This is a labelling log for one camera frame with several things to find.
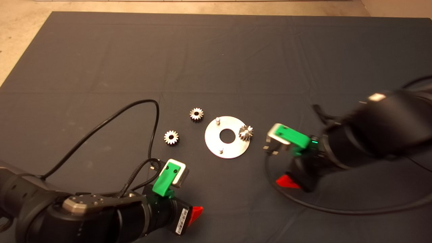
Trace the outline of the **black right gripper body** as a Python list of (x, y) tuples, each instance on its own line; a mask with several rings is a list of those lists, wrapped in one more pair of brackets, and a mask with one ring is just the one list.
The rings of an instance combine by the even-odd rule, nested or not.
[(313, 192), (321, 178), (334, 169), (318, 137), (310, 137), (306, 148), (297, 147), (294, 155), (292, 179), (304, 192)]

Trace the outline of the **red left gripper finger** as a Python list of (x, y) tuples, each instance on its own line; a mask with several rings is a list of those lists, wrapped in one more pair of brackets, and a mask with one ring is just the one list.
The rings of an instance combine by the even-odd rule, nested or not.
[(190, 219), (188, 221), (188, 226), (192, 225), (200, 215), (203, 213), (204, 208), (202, 206), (193, 206), (190, 214)]

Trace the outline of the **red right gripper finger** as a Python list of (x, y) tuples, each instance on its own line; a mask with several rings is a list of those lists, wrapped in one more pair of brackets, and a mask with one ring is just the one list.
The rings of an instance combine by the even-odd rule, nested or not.
[(287, 174), (281, 175), (275, 183), (281, 188), (301, 189), (301, 186), (295, 183)]

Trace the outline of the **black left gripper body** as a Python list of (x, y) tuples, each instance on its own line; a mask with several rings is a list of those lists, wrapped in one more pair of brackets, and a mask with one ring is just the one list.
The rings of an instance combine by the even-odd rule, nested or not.
[(176, 236), (182, 236), (188, 229), (193, 206), (177, 197), (162, 197), (153, 192), (153, 185), (145, 186), (143, 194), (147, 200), (148, 226), (146, 234), (165, 228)]

